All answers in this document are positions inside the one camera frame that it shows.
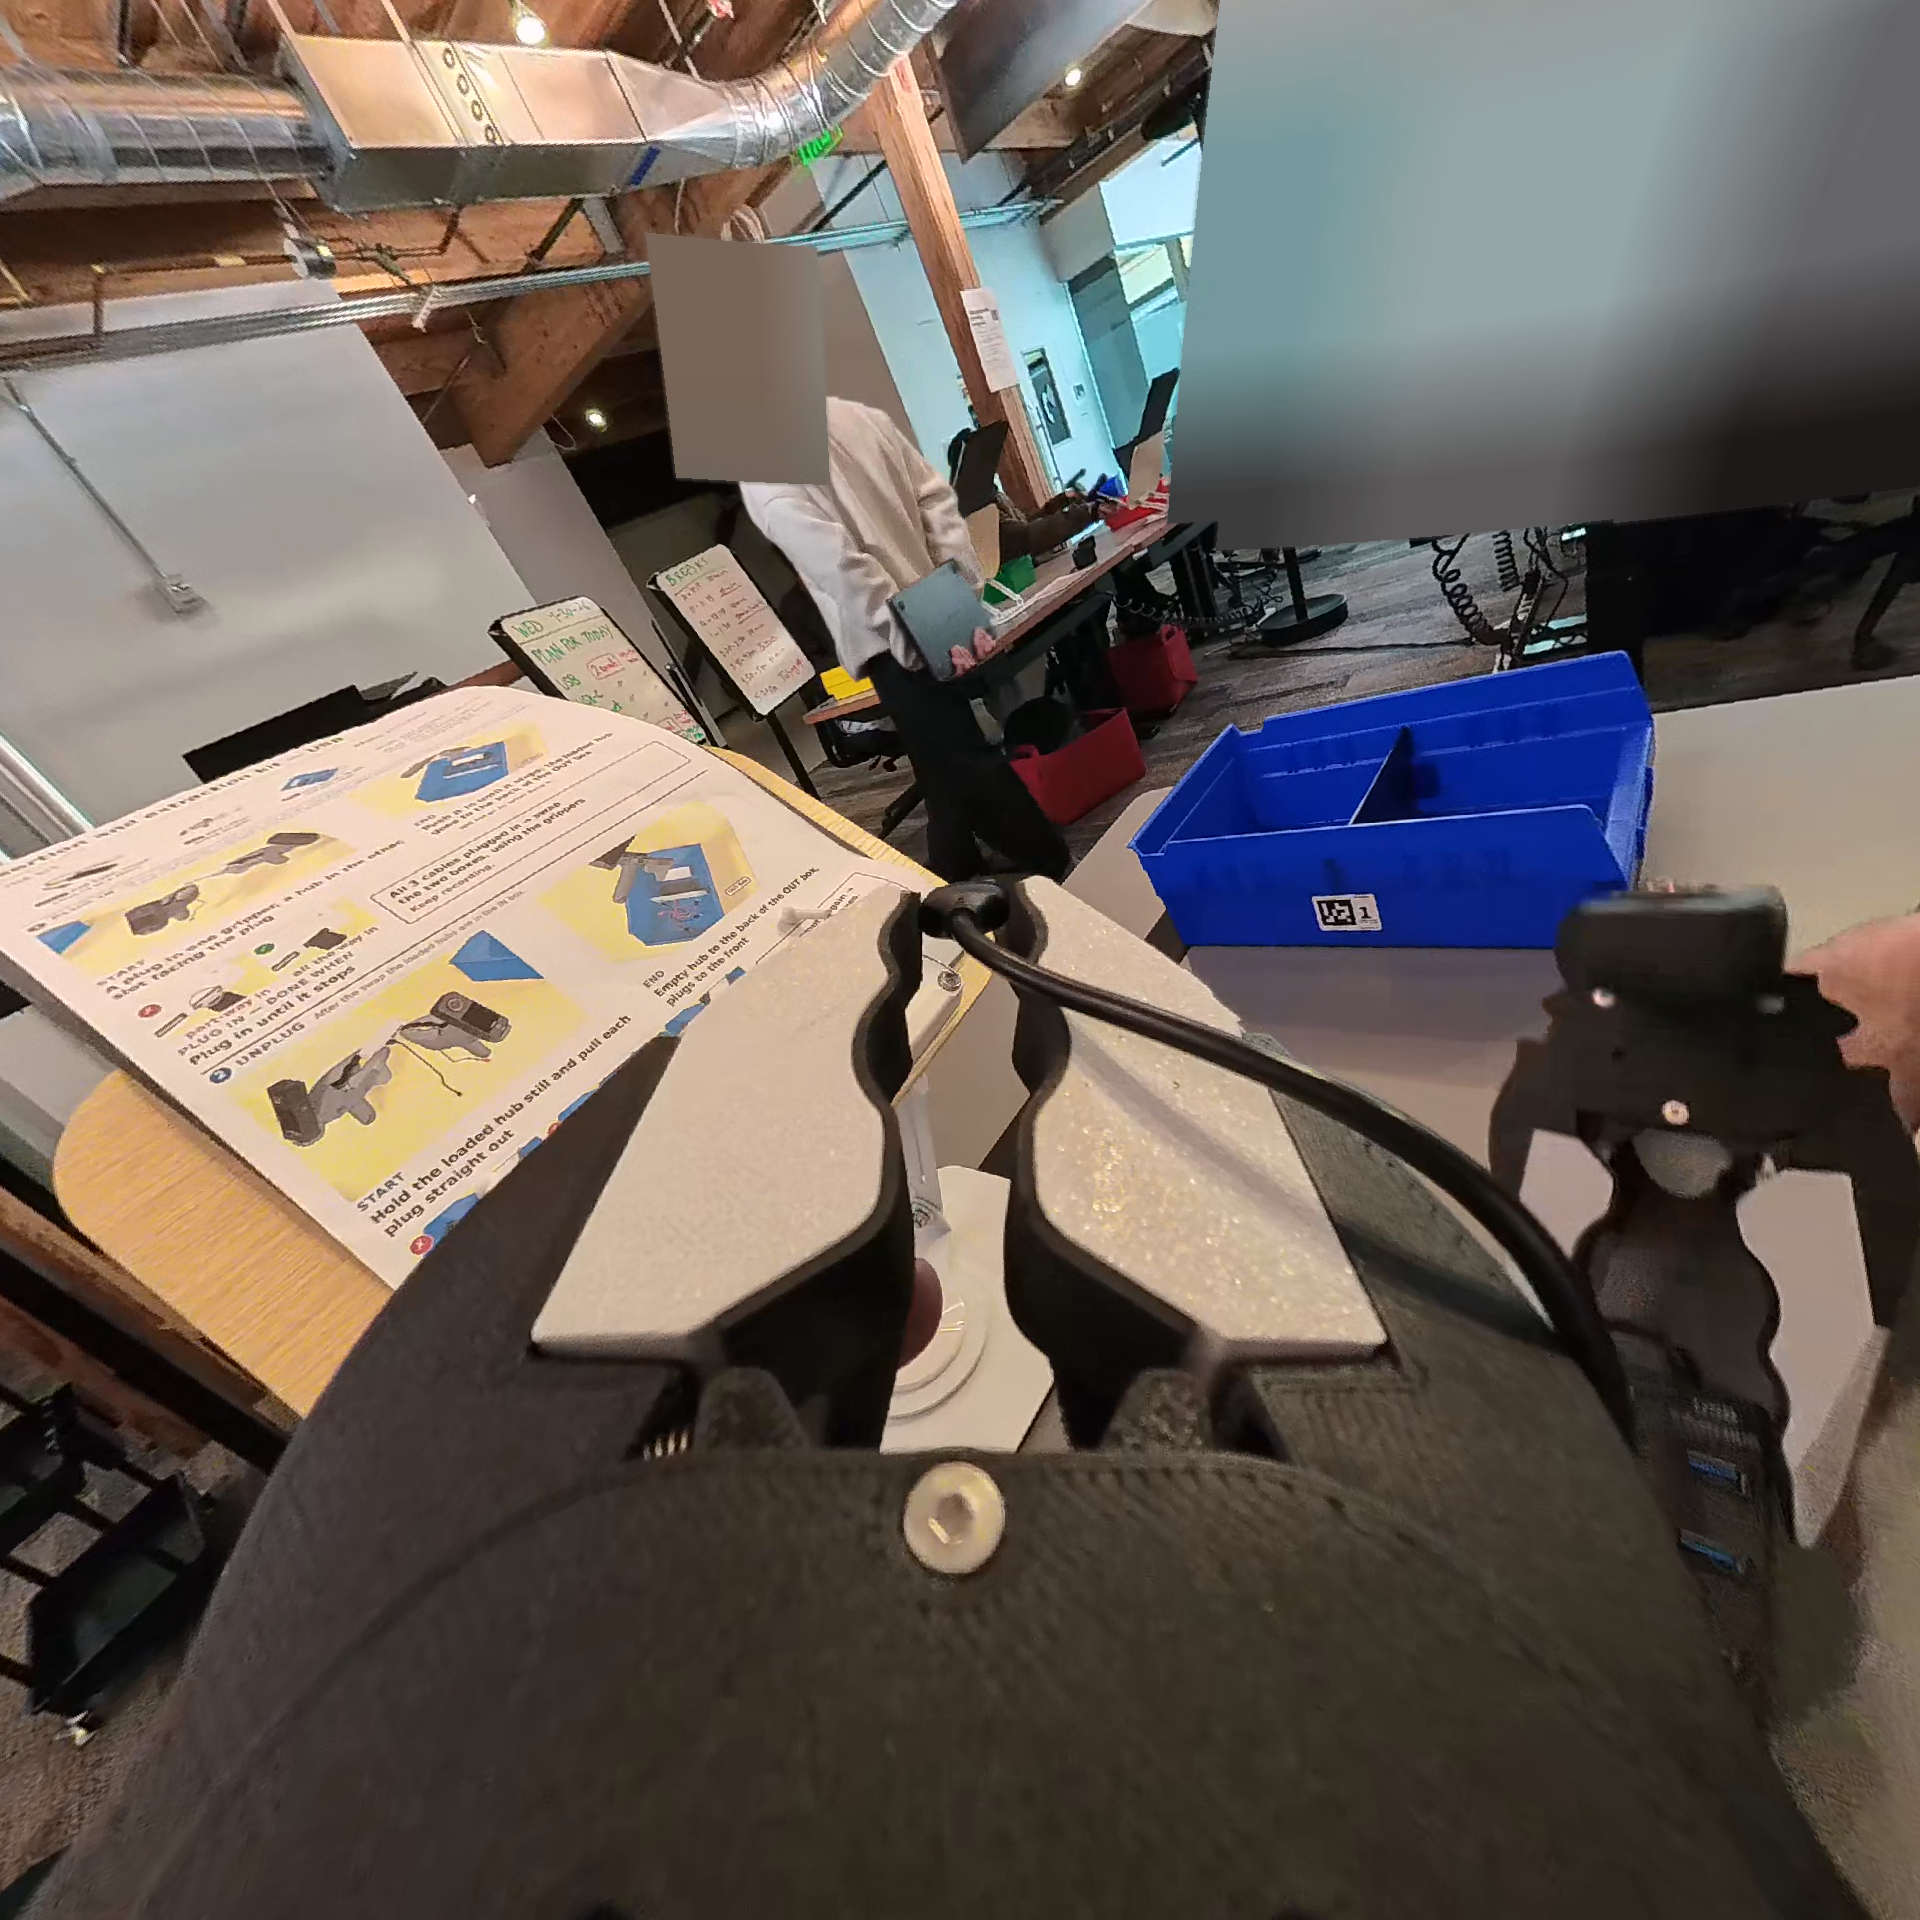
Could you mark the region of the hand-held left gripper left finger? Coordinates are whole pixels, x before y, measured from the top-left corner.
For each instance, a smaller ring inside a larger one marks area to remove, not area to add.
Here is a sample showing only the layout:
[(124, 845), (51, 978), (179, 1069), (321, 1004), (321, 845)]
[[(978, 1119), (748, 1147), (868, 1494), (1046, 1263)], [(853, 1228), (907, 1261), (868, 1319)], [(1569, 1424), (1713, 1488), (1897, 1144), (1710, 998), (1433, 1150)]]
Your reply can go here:
[(532, 1325), (552, 1359), (761, 1370), (877, 1443), (914, 1301), (896, 1093), (922, 901), (881, 884), (678, 1036)]

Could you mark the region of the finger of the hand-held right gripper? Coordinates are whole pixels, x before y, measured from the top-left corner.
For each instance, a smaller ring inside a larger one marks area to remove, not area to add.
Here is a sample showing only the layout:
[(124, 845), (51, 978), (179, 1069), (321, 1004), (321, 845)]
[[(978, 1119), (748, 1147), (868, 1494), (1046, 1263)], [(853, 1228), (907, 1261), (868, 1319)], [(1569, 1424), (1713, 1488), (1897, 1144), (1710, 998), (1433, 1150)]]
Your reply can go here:
[(1868, 1285), (1854, 1189), (1830, 1170), (1786, 1174), (1786, 1463), (1793, 1531), (1818, 1544), (1861, 1444), (1889, 1333)]

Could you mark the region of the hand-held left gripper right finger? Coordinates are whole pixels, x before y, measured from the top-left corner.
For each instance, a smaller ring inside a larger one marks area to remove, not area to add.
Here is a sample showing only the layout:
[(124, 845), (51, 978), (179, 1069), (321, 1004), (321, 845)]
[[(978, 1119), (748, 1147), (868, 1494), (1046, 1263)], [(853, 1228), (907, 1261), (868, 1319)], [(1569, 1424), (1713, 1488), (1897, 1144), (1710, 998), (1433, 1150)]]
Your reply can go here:
[(1141, 1376), (1186, 1376), (1217, 1407), (1256, 1370), (1382, 1358), (1381, 1312), (1273, 1091), (1051, 990), (1241, 1040), (1226, 1004), (1049, 879), (1017, 886), (1000, 946), (1046, 976), (1016, 986), (1027, 1104), (1004, 1282), (1049, 1362), (1068, 1437), (1099, 1440)]

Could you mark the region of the black usb hub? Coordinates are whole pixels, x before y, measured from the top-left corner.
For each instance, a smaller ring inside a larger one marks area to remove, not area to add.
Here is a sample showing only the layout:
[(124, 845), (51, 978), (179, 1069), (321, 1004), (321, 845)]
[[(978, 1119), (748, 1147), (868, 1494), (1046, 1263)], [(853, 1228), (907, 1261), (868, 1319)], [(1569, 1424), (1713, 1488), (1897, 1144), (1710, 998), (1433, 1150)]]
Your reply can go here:
[(1765, 1411), (1705, 1386), (1672, 1358), (1660, 1412), (1646, 1416), (1674, 1538), (1707, 1608), (1720, 1654), (1754, 1700), (1773, 1667), (1773, 1600), (1786, 1509)]

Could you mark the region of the blue plastic bin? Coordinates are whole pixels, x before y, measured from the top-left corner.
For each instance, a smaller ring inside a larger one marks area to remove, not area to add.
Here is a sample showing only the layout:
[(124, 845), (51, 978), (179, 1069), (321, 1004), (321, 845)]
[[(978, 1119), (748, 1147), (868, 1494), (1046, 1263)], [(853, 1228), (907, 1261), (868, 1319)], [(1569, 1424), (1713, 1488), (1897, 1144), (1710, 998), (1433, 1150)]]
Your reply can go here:
[(1630, 892), (1652, 712), (1626, 653), (1226, 728), (1131, 839), (1202, 946), (1550, 949)]

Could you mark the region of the person's right hand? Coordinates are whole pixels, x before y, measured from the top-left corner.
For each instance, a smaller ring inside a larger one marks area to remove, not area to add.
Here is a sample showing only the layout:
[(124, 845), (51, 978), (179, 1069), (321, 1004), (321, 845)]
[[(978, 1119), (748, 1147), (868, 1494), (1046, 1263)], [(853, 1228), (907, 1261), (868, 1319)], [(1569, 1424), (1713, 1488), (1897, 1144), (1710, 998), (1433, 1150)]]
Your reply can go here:
[(1843, 1056), (1889, 1074), (1896, 1110), (1917, 1131), (1917, 912), (1869, 920), (1806, 950), (1794, 972), (1856, 1020)]

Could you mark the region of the white stand base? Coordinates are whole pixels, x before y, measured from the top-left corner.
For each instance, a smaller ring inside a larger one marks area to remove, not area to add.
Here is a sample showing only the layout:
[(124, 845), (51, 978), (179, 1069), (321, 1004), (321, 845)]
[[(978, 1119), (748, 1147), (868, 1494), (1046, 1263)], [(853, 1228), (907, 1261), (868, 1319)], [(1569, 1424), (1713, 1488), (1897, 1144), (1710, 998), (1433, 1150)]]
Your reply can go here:
[(941, 1319), (904, 1365), (884, 1453), (1017, 1452), (1051, 1390), (1046, 1358), (1019, 1331), (1004, 1286), (1006, 1180), (937, 1172), (940, 1204), (916, 1204), (916, 1255), (941, 1285)]

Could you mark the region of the printed instruction sheet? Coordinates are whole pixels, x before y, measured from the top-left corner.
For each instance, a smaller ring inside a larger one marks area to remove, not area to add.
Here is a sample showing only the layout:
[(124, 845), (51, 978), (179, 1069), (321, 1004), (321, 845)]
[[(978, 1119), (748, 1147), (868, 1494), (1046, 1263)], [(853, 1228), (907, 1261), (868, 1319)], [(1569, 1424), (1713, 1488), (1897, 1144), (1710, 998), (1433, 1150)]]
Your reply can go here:
[(446, 693), (8, 861), (5, 972), (396, 1288), (656, 1034), (914, 884), (795, 798)]

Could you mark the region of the red plastic bin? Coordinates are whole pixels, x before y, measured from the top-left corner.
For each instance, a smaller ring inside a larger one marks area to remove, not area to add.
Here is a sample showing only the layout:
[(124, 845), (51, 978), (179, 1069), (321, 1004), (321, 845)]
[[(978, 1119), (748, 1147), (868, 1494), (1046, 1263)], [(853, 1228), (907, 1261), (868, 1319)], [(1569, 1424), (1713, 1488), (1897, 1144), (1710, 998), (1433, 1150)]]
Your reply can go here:
[(1059, 828), (1080, 822), (1145, 778), (1144, 746), (1134, 715), (1125, 709), (1085, 712), (1085, 724), (1049, 751), (1012, 748), (1010, 763), (1033, 802)]

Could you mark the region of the instruction sheet on stand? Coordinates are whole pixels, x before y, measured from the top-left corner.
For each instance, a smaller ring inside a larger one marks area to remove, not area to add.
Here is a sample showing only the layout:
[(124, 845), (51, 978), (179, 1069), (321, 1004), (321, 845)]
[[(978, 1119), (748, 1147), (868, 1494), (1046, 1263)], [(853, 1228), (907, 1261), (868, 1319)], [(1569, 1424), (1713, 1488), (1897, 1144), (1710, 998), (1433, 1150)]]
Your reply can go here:
[[(811, 815), (801, 795), (795, 810), (864, 858), (907, 871), (914, 879), (907, 893), (933, 888), (936, 877), (918, 863)], [(952, 992), (918, 986), (907, 1004), (907, 1074), (922, 1056), (914, 1028), (922, 1002), (961, 1013), (977, 978), (968, 962), (931, 962), (922, 972), (948, 978)], [(424, 1334), (432, 1351), (449, 1354), (457, 1338), (481, 1331), (483, 1308), (504, 1308), (512, 1315), (510, 1359), (552, 1359), (536, 1349), (536, 1319), (690, 1024), (642, 1045), (403, 1280), (419, 1276), (419, 1291), (437, 1303), (450, 1303), (454, 1280), (475, 1295), (475, 1303), (449, 1308), (449, 1333)], [(352, 1347), (401, 1288), (381, 1285), (309, 1213), (145, 1082), (140, 1088), (109, 1082), (82, 1104), (64, 1133), (56, 1174), (62, 1200), (108, 1258), (296, 1412), (321, 1404)]]

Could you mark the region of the white easel board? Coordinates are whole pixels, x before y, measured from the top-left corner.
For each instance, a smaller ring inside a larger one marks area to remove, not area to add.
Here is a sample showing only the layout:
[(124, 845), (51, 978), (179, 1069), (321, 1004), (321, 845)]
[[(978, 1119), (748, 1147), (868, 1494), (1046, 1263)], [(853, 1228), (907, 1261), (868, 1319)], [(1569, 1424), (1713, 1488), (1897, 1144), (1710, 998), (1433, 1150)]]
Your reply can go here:
[(650, 586), (758, 718), (778, 712), (817, 679), (813, 662), (732, 546), (712, 544), (678, 564), (664, 567)]
[(549, 698), (624, 712), (693, 746), (714, 742), (676, 682), (589, 596), (501, 615), (489, 636)]

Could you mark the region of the wooden work table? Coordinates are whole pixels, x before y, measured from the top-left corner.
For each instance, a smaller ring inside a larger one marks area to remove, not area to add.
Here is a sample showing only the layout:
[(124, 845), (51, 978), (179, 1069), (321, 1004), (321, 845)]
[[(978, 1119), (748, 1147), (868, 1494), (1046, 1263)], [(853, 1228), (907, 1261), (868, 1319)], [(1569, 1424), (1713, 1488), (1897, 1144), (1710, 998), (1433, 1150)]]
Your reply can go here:
[(1040, 564), (1037, 581), (996, 612), (1001, 648), (970, 676), (974, 699), (992, 712), (1017, 704), (1017, 676), (1046, 661), (1069, 636), (1090, 627), (1094, 612), (1121, 604), (1121, 576), (1171, 564), (1174, 616), (1193, 634), (1212, 619), (1212, 523), (1174, 522), (1163, 512), (1099, 528), (1080, 546)]

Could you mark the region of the black metal rack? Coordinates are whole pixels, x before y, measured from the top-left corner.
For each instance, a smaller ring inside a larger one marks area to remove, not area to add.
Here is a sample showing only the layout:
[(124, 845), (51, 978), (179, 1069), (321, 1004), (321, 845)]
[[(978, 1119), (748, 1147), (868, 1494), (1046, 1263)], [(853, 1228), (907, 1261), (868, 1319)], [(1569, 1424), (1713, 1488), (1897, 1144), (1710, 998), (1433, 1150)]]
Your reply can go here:
[(225, 1571), (213, 1504), (148, 1471), (70, 1388), (2, 1390), (2, 1571), (28, 1588), (26, 1653), (5, 1679), (70, 1744), (182, 1634)]

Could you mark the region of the wooden column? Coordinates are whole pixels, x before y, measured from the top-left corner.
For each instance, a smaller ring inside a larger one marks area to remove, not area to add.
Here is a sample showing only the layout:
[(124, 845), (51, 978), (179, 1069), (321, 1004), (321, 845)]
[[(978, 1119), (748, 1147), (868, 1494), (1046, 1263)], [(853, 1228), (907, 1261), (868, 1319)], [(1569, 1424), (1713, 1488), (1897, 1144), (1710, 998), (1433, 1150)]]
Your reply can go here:
[(922, 79), (907, 55), (884, 68), (862, 112), (877, 140), (977, 416), (982, 426), (1006, 426), (1006, 488), (1022, 512), (1040, 512), (1051, 498), (1051, 482), (1025, 408), (1017, 360), (996, 296), (978, 277), (944, 155), (931, 131)]

